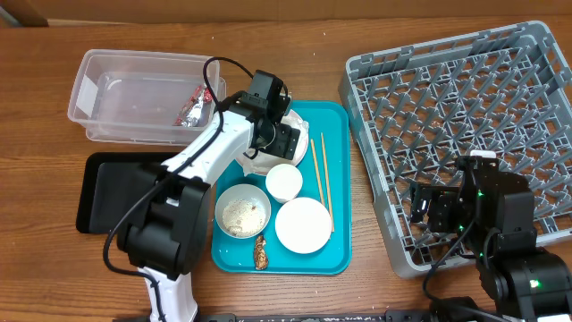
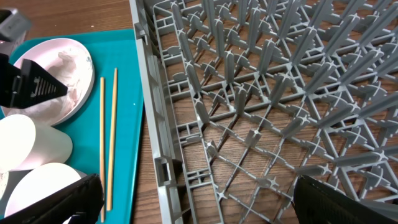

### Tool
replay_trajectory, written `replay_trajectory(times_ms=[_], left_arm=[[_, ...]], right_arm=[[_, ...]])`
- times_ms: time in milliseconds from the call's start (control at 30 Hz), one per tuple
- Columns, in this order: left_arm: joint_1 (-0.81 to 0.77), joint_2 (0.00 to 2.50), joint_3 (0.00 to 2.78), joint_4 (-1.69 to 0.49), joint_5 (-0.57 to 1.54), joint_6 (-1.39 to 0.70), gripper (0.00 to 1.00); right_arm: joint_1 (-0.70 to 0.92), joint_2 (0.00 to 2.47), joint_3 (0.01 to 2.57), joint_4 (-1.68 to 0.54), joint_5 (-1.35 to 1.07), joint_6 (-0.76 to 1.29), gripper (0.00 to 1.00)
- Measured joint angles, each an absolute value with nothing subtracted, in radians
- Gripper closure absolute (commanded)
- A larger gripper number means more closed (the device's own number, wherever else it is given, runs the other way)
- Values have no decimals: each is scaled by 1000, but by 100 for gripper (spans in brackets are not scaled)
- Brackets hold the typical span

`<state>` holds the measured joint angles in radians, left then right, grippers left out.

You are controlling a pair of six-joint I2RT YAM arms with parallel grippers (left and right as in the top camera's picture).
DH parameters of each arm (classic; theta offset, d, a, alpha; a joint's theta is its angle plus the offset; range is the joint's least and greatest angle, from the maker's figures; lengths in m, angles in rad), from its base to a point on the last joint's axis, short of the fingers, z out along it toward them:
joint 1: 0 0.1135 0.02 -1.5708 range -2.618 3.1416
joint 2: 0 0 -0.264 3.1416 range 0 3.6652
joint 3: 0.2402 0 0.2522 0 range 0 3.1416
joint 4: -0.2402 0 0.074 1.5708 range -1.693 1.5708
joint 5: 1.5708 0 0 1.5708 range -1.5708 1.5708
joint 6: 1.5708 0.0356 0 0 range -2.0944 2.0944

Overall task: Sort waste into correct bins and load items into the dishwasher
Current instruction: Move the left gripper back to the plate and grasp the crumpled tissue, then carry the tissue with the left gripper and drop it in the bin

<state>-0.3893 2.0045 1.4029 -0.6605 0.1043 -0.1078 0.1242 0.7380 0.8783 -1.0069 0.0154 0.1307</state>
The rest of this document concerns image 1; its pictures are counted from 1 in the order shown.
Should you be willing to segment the red silver foil wrapper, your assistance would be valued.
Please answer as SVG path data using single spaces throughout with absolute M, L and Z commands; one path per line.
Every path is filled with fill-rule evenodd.
M 205 84 L 196 87 L 193 94 L 178 113 L 174 126 L 202 127 L 209 119 L 212 94 Z

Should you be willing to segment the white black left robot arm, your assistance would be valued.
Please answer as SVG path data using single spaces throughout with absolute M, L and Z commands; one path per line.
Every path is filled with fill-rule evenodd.
M 191 271 L 206 243 L 210 192 L 237 157 L 256 152 L 291 159 L 299 130 L 282 123 L 291 98 L 239 91 L 221 101 L 212 122 L 182 152 L 160 165 L 141 165 L 125 213 L 109 233 L 144 278 L 150 321 L 195 321 Z

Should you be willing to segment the bowl with rice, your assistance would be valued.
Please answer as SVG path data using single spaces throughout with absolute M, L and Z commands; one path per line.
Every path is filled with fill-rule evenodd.
M 225 190 L 215 205 L 215 221 L 232 238 L 248 239 L 259 235 L 270 221 L 270 199 L 257 186 L 237 184 Z

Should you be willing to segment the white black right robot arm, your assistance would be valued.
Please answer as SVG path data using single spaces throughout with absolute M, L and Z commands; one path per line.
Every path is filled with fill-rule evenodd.
M 458 157 L 458 187 L 415 182 L 411 220 L 425 220 L 433 233 L 455 233 L 450 246 L 470 249 L 481 286 L 495 312 L 469 297 L 439 298 L 428 291 L 433 321 L 535 321 L 571 313 L 571 272 L 557 255 L 537 246 L 534 194 L 525 176 L 503 172 L 491 151 Z

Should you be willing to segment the white paper cup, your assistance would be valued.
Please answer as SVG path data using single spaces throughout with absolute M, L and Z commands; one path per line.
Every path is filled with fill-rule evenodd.
M 301 191 L 303 177 L 300 170 L 289 164 L 274 166 L 266 175 L 265 187 L 279 203 L 295 199 Z

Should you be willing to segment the brown food scrap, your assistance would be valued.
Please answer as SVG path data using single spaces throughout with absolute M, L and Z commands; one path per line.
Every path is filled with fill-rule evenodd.
M 254 248 L 255 270 L 265 270 L 268 267 L 269 259 L 265 252 L 265 237 L 260 234 L 257 236 Z

